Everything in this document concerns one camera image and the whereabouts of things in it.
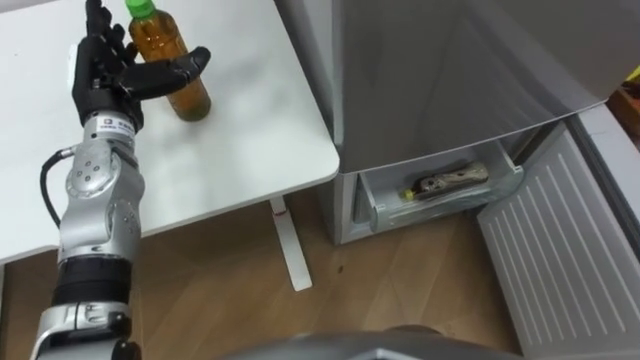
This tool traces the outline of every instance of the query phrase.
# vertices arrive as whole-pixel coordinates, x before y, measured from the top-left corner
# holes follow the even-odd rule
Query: white table leg base
[[[280,238],[280,246],[284,254],[284,261],[289,269],[291,285],[295,291],[311,287],[311,275],[304,259],[296,228],[291,220],[291,213],[287,210],[282,196],[269,200],[273,210],[273,222]]]

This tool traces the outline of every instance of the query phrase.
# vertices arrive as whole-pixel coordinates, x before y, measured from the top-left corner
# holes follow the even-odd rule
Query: open drawer
[[[473,161],[487,167],[487,182],[428,200],[401,196],[418,178],[455,171]],[[513,164],[498,141],[365,171],[358,182],[354,222],[368,222],[376,233],[470,209],[511,194],[523,175],[522,168]]]

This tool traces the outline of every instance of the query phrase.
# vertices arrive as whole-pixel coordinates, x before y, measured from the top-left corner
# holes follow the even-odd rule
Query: robotic arm
[[[47,209],[60,228],[58,283],[40,318],[32,360],[138,360],[129,342],[131,267],[140,239],[138,206],[144,180],[134,155],[144,125],[140,101],[173,93],[196,79],[210,59],[199,47],[173,60],[136,64],[125,31],[111,26],[100,0],[87,0],[87,35],[77,49],[73,99],[82,142],[43,166]],[[74,156],[66,179],[69,205],[58,219],[46,173]]]

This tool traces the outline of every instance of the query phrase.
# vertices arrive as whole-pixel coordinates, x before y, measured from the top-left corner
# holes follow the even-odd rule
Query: door panel
[[[478,219],[525,355],[640,354],[640,265],[566,127],[524,167]]]

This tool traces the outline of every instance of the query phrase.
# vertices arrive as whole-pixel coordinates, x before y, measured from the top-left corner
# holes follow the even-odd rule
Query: white wall
[[[0,13],[54,0],[0,0]]]

